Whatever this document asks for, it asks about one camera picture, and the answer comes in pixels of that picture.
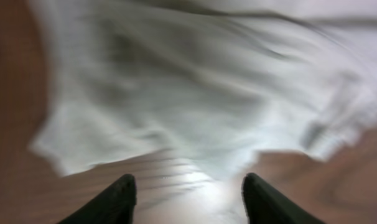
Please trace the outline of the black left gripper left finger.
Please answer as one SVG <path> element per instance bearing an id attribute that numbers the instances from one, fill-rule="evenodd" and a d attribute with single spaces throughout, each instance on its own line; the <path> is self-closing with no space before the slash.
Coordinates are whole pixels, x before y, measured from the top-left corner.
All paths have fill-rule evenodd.
<path id="1" fill-rule="evenodd" d="M 132 224 L 136 203 L 135 178 L 125 174 L 59 224 Z"/>

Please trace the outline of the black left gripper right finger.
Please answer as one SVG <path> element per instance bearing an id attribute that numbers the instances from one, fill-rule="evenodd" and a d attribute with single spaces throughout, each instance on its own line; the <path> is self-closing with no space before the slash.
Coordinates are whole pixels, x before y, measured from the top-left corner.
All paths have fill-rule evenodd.
<path id="1" fill-rule="evenodd" d="M 255 173 L 243 179 L 242 198 L 249 224 L 323 224 Z"/>

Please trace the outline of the white t-shirt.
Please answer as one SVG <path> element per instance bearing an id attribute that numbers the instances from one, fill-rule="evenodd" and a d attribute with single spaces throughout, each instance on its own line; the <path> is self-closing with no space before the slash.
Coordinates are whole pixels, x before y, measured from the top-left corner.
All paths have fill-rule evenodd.
<path id="1" fill-rule="evenodd" d="M 31 1 L 50 62 L 33 142 L 61 176 L 161 149 L 216 179 L 326 161 L 377 126 L 377 1 Z"/>

